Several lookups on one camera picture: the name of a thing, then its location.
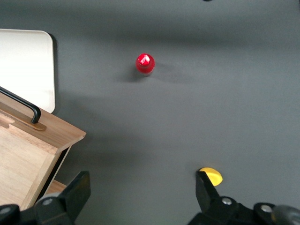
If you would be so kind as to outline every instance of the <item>yellow object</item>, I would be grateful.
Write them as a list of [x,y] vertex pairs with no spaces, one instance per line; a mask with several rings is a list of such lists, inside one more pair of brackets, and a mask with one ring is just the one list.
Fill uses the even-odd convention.
[[213,186],[219,185],[223,181],[223,177],[219,171],[210,167],[203,167],[199,171],[206,172]]

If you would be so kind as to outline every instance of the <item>metal handle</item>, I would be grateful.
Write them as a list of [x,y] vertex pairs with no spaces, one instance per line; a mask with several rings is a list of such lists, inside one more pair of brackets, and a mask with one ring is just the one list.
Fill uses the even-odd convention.
[[38,120],[41,117],[41,110],[36,105],[30,103],[29,101],[25,100],[24,98],[21,98],[20,96],[17,96],[16,94],[6,90],[3,87],[0,87],[0,93],[12,98],[13,100],[21,103],[22,105],[30,108],[33,111],[33,117],[32,117],[31,123],[33,123],[33,124],[38,123]]

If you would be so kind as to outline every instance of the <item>white tray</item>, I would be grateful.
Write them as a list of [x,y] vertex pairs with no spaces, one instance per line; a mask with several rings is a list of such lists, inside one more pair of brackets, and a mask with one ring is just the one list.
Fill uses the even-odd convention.
[[0,86],[52,113],[53,42],[39,30],[0,29]]

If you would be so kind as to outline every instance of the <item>red cap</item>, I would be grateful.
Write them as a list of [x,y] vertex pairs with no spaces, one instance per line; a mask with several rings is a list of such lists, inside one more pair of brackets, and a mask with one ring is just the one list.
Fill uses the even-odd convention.
[[151,55],[143,53],[140,54],[139,57],[137,57],[135,66],[141,73],[149,74],[154,70],[155,61]]

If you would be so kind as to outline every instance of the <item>wooden edge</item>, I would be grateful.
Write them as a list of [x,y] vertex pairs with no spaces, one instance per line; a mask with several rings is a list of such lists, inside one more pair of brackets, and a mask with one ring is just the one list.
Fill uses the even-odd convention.
[[65,158],[66,158],[67,154],[69,153],[70,149],[71,149],[71,146],[68,148],[68,150],[67,150],[67,152],[66,152],[64,158],[63,158],[62,161],[60,162],[60,165],[59,165],[59,167],[57,168],[57,170],[56,170],[56,172],[55,172],[55,174],[54,174],[54,176],[53,176],[53,179],[52,179],[52,181],[51,181],[51,183],[50,183],[48,189],[47,189],[46,192],[45,192],[46,194],[48,194],[49,189],[51,188],[52,183],[55,181],[54,178],[56,177],[57,172],[60,170],[60,167],[61,167],[62,163],[65,161]]
[[57,152],[57,148],[53,147],[52,145],[48,144],[47,142],[44,142],[43,140],[35,136],[32,136],[30,133],[24,131],[24,127],[27,126],[20,122],[15,122],[13,124],[9,124],[7,131],[21,139],[28,141],[30,144],[33,144],[34,146],[37,146],[41,150],[44,150],[52,155],[60,153]]
[[62,192],[66,188],[66,185],[53,180],[52,184],[49,186],[46,194],[56,193],[56,192]]
[[38,198],[39,193],[41,192],[44,184],[46,183],[47,178],[49,177],[52,169],[54,168],[59,156],[60,156],[59,154],[58,155],[48,154],[39,173],[37,174],[35,180],[33,181],[24,201],[20,205],[20,210],[25,210],[34,205],[34,203]]
[[7,106],[6,104],[3,104],[2,102],[0,102],[0,112],[14,120],[17,120],[17,121],[25,124],[26,126],[32,128],[32,129],[39,130],[39,131],[46,130],[46,126],[44,124],[41,124],[40,122],[38,122],[36,124],[32,124],[30,117]]
[[[0,94],[0,102],[4,105],[8,105],[10,108],[17,110],[23,115],[30,118],[32,116],[32,110],[22,104],[14,101],[13,99]],[[86,133],[79,128],[69,124],[68,122],[58,118],[51,113],[41,110],[41,117],[39,122],[45,125],[47,128],[44,131],[33,129],[18,120],[12,123],[12,127],[23,130],[25,133],[30,134],[45,143],[43,150],[55,155],[61,153],[69,146],[75,144],[84,138]]]
[[9,128],[9,125],[14,122],[15,120],[13,120],[12,118],[0,113],[0,126],[4,128]]

